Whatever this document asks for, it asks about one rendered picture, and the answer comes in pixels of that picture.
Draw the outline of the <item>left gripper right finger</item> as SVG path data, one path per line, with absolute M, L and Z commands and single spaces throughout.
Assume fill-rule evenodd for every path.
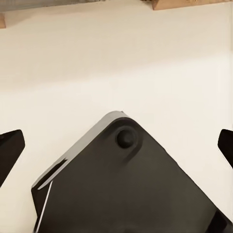
M 233 168 L 233 131 L 221 129 L 217 146 Z

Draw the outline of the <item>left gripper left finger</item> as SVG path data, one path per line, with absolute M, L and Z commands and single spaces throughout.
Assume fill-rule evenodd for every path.
M 0 134 L 0 187 L 25 148 L 21 129 Z

